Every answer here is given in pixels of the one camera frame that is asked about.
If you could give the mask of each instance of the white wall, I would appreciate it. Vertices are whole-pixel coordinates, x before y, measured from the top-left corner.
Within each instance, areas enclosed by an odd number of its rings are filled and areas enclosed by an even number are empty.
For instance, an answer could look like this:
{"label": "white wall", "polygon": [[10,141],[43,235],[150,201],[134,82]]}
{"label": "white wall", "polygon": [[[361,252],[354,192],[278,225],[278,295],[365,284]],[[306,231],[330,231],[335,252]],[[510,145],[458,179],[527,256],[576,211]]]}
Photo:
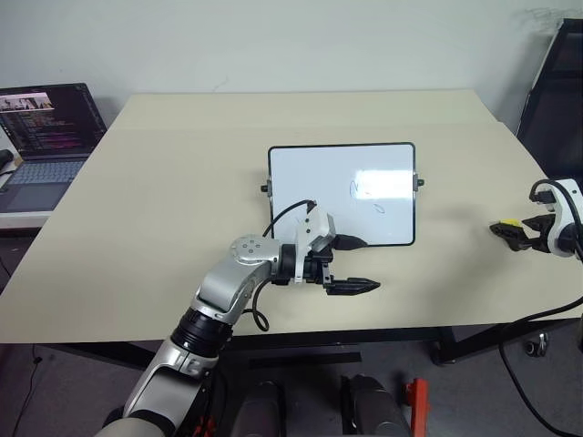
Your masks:
{"label": "white wall", "polygon": [[583,0],[5,0],[0,87],[87,82],[107,123],[137,92],[472,87],[514,129],[557,23],[582,10]]}

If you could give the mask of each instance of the laptop keyboard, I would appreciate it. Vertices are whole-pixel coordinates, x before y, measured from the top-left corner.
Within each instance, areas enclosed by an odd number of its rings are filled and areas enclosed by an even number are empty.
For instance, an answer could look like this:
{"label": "laptop keyboard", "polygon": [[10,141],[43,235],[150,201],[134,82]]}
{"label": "laptop keyboard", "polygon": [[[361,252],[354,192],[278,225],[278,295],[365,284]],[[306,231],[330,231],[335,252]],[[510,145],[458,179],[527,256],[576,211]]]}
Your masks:
{"label": "laptop keyboard", "polygon": [[8,184],[51,184],[71,182],[85,161],[26,162],[10,178]]}

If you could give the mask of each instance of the laptop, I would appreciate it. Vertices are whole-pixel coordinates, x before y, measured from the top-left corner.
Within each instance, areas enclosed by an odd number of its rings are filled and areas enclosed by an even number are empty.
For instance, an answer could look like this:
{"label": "laptop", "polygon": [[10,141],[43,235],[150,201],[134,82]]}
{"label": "laptop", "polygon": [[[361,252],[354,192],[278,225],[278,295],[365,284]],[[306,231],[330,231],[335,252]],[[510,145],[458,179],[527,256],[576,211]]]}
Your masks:
{"label": "laptop", "polygon": [[0,126],[24,161],[0,213],[52,211],[106,133],[86,84],[1,88]]}

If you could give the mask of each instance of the laptop screen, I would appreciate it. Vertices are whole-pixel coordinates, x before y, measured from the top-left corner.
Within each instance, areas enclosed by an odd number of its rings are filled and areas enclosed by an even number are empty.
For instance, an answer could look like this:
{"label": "laptop screen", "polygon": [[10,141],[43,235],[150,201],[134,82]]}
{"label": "laptop screen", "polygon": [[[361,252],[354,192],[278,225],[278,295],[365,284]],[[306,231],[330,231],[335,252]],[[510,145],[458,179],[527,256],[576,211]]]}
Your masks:
{"label": "laptop screen", "polygon": [[23,158],[88,155],[106,133],[85,84],[2,88],[0,125]]}

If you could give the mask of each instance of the black cable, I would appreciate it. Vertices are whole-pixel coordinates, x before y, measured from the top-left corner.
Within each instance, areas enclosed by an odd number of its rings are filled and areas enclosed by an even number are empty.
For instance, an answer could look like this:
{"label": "black cable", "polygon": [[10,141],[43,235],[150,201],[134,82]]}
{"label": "black cable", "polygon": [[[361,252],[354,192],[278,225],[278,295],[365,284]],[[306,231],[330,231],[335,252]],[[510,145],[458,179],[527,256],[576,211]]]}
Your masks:
{"label": "black cable", "polygon": [[15,427],[12,430],[12,437],[15,437],[18,433],[18,427],[20,426],[20,421],[22,420],[23,416],[25,415],[26,407],[28,407],[28,403],[31,400],[32,393],[33,393],[33,382],[35,379],[36,370],[38,369],[38,364],[43,359],[41,357],[37,357],[35,354],[35,344],[32,347],[32,354],[33,354],[33,364],[35,365],[33,371],[30,373],[30,381],[28,383],[28,393],[25,396],[25,401],[22,402],[22,407],[20,407],[20,412],[18,413],[18,417],[16,419]]}
{"label": "black cable", "polygon": [[[560,193],[565,198],[565,201],[567,202],[568,207],[571,211],[571,215],[573,216],[573,221],[575,222],[575,236],[574,236],[575,251],[578,254],[579,260],[581,262],[583,262],[583,226],[581,225],[581,217],[578,214],[577,207],[575,206],[575,202],[573,201],[573,198],[571,197],[568,190],[565,187],[563,187],[560,183],[556,182],[555,180],[541,179],[541,180],[535,182],[535,184],[530,189],[530,193],[528,195],[528,198],[530,198],[530,200],[537,201],[536,191],[537,191],[537,188],[542,184],[548,184],[552,187],[555,187],[556,189],[558,189],[558,191],[560,191]],[[528,399],[527,394],[525,393],[524,389],[522,388],[522,385],[520,385],[520,381],[518,380],[518,377],[516,376],[516,374],[512,370],[512,367],[510,366],[510,362],[508,361],[508,357],[506,356],[506,350],[504,348],[505,347],[505,334],[508,331],[510,331],[512,328],[515,328],[515,326],[517,326],[521,323],[527,323],[529,321],[532,321],[535,319],[540,319],[542,317],[553,316],[553,315],[559,314],[561,312],[572,310],[572,309],[578,307],[579,305],[583,305],[583,297],[581,297],[581,298],[579,298],[571,303],[568,303],[567,305],[563,305],[562,307],[554,308],[553,310],[546,310],[546,311],[538,312],[537,314],[531,314],[530,316],[526,316],[526,317],[523,317],[522,319],[518,319],[518,320],[515,320],[511,323],[508,323],[500,331],[500,341],[498,343],[498,351],[500,352],[500,358],[502,359],[502,362],[504,363],[504,366],[506,367],[506,370],[508,371],[508,374],[510,375],[510,379],[514,383],[514,386],[517,388],[518,394],[520,395],[520,399],[522,399],[522,402],[530,410],[530,412],[533,414],[533,416],[535,416],[535,418],[545,428],[547,428],[549,431],[553,432],[554,434],[560,435],[562,437],[582,437],[582,436],[578,435],[578,434],[572,434],[570,432],[565,432],[565,431],[562,431],[558,428],[555,428],[553,425],[551,425],[549,422],[547,422],[547,420],[545,420],[545,418],[542,417],[542,415],[537,411],[535,406]]]}
{"label": "black cable", "polygon": [[6,275],[8,275],[8,278],[9,279],[12,278],[12,273],[10,273],[10,270],[4,264],[4,260],[2,259],[2,257],[0,257],[0,266],[2,266],[2,270],[6,272]]}
{"label": "black cable", "polygon": [[269,226],[263,231],[263,237],[267,237],[267,234],[270,233],[270,230],[273,229],[273,226],[275,225],[275,223],[277,223],[277,221],[279,219],[281,219],[283,216],[285,216],[292,209],[298,208],[301,205],[308,205],[309,207],[315,207],[316,206],[316,202],[314,202],[313,200],[305,199],[305,200],[300,200],[299,202],[296,202],[293,205],[290,205],[289,207],[287,207],[286,209],[284,209],[282,212],[280,212],[277,216],[275,216],[275,218],[271,221],[271,223],[269,224]]}
{"label": "black cable", "polygon": [[253,315],[253,320],[255,321],[255,324],[263,332],[267,332],[268,330],[270,330],[270,323],[267,320],[267,317],[265,317],[265,314],[263,314],[261,311],[257,309],[257,304],[259,302],[259,295],[261,293],[261,290],[263,290],[263,287],[265,287],[270,281],[271,281],[270,279],[266,279],[261,284],[259,284],[257,289],[255,289],[255,293],[253,294],[251,308],[247,308],[242,312],[242,314],[251,313]]}
{"label": "black cable", "polygon": [[517,376],[515,375],[512,368],[510,367],[510,363],[508,362],[508,358],[506,356],[506,351],[504,349],[504,346],[505,346],[505,342],[504,342],[505,335],[504,334],[520,323],[526,323],[526,322],[532,321],[534,319],[540,319],[541,317],[552,316],[555,314],[559,314],[561,312],[569,311],[569,310],[572,310],[572,309],[574,309],[582,304],[583,304],[583,297],[581,297],[581,298],[579,298],[579,299],[577,299],[577,300],[575,300],[567,305],[563,305],[562,307],[558,307],[558,308],[555,308],[553,310],[546,310],[546,311],[538,312],[537,314],[532,314],[530,316],[523,317],[522,319],[518,319],[516,321],[513,321],[512,323],[508,323],[500,331],[500,342],[498,343],[498,351],[500,352],[500,357],[502,358],[502,362],[504,363],[506,370],[508,371],[508,374],[510,375],[510,378],[512,379],[512,382],[514,383],[514,386],[517,388],[518,394],[520,395],[520,398],[522,398],[522,401],[525,403],[525,405],[530,410],[530,412],[532,412],[532,414],[537,418],[537,420],[545,428],[547,428],[549,431],[553,432],[554,434],[561,435],[563,437],[581,437],[581,435],[571,434],[569,432],[564,432],[564,431],[561,431],[561,430],[555,428],[553,425],[548,423],[540,415],[540,413],[537,411],[537,409],[533,406],[533,404],[530,402],[527,395],[525,394],[525,391],[523,390],[522,386],[520,385],[520,382],[518,381]]}

